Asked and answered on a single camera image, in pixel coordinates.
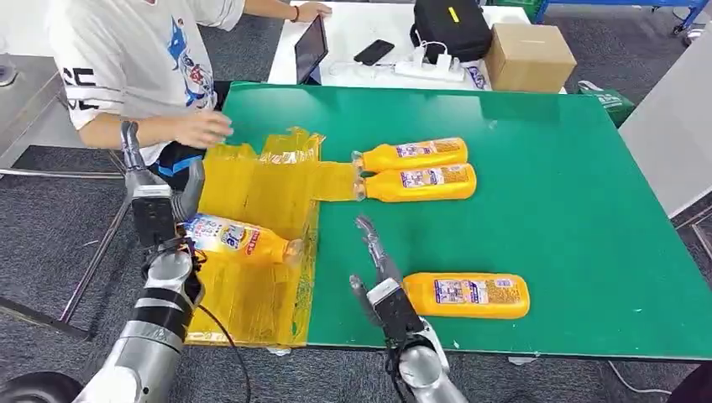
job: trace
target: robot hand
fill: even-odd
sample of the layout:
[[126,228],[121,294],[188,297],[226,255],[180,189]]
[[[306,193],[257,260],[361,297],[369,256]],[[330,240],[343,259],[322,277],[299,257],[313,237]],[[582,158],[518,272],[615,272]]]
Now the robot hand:
[[369,320],[383,328],[389,354],[386,370],[398,396],[405,401],[397,383],[400,378],[419,403],[467,403],[448,377],[448,359],[437,334],[413,309],[401,288],[403,277],[383,249],[373,224],[359,216],[356,226],[364,231],[364,242],[377,271],[376,285],[366,290],[357,275],[351,275],[349,281]]
[[119,339],[75,403],[167,401],[187,328],[204,294],[192,241],[175,224],[197,211],[205,173],[190,166],[186,190],[174,194],[146,169],[136,139],[138,124],[123,122],[126,191],[142,246],[151,251],[146,284]]

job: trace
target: green tabletop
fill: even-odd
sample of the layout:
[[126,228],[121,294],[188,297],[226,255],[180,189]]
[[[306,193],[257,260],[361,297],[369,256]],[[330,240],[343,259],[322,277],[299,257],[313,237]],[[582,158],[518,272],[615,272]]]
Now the green tabletop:
[[226,114],[259,148],[302,126],[322,159],[462,137],[478,176],[465,201],[322,203],[308,342],[382,346],[352,297],[374,267],[370,216],[404,275],[521,275],[514,321],[430,318],[445,348],[508,354],[712,359],[712,293],[597,100],[575,95],[233,84]]

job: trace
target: orange bottle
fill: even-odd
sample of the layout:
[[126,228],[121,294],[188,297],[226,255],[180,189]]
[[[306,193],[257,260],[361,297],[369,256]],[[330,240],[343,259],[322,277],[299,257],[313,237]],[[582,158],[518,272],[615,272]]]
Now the orange bottle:
[[184,224],[184,229],[196,249],[228,254],[240,263],[297,264],[301,260],[301,239],[286,241],[256,225],[198,213]]
[[382,172],[462,164],[467,162],[468,150],[461,138],[453,137],[401,145],[382,144],[365,153],[354,151],[352,158],[359,172]]
[[403,288],[419,315],[517,319],[529,312],[529,290],[518,275],[416,273]]
[[383,202],[466,199],[474,193],[477,177],[470,164],[387,170],[356,181],[356,199]]

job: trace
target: black cable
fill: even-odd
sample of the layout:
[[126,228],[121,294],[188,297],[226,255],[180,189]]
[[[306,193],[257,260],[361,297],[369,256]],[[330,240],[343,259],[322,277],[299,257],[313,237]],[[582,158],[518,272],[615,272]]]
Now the black cable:
[[228,342],[230,345],[233,347],[233,351],[235,354],[238,356],[238,362],[240,363],[240,368],[243,370],[243,375],[244,375],[244,383],[245,383],[245,403],[249,403],[250,399],[252,399],[252,388],[249,385],[249,374],[247,372],[247,366],[244,363],[243,356],[240,354],[240,351],[238,349],[238,346],[235,345],[235,342],[233,339],[230,337],[230,333],[228,333],[228,330],[225,329],[225,326],[223,326],[220,321],[213,315],[206,307],[199,305],[198,308],[202,309],[203,312],[208,315],[215,324],[220,327],[220,330],[222,330],[222,334],[225,335],[226,338],[228,338]]
[[408,400],[406,400],[406,397],[403,395],[401,387],[398,385],[398,363],[401,361],[401,354],[403,354],[403,350],[406,348],[408,339],[398,343],[398,345],[395,347],[393,347],[393,342],[394,341],[391,340],[386,341],[386,346],[388,348],[388,359],[385,362],[385,372],[390,375],[390,381],[393,382],[393,389],[395,389],[395,392],[398,395],[398,399],[400,400],[400,402],[407,403]]
[[170,252],[175,252],[185,246],[187,246],[188,248],[192,248],[192,245],[193,245],[193,241],[190,238],[176,237],[176,238],[169,239],[169,240],[161,243],[160,244],[161,249],[159,249],[159,246],[143,248],[142,250],[144,252],[148,252],[148,256],[146,256],[146,259],[144,260],[144,264],[141,265],[141,276],[144,278],[144,280],[146,280],[148,278],[149,269],[151,268],[151,265],[162,255],[168,254]]

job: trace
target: white table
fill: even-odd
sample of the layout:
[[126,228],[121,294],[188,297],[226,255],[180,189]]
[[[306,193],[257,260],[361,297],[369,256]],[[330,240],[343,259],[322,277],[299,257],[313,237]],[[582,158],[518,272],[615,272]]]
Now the white table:
[[[324,20],[328,55],[320,64],[325,86],[367,86],[381,88],[424,88],[475,90],[472,79],[446,82],[394,75],[389,67],[355,65],[353,57],[376,39],[383,39],[395,48],[379,61],[392,64],[406,60],[413,51],[409,33],[413,24],[412,4],[329,3],[333,14]],[[529,24],[519,7],[485,6],[484,19],[495,23]],[[296,84],[294,45],[309,24],[285,22],[280,42],[272,62],[271,84]]]

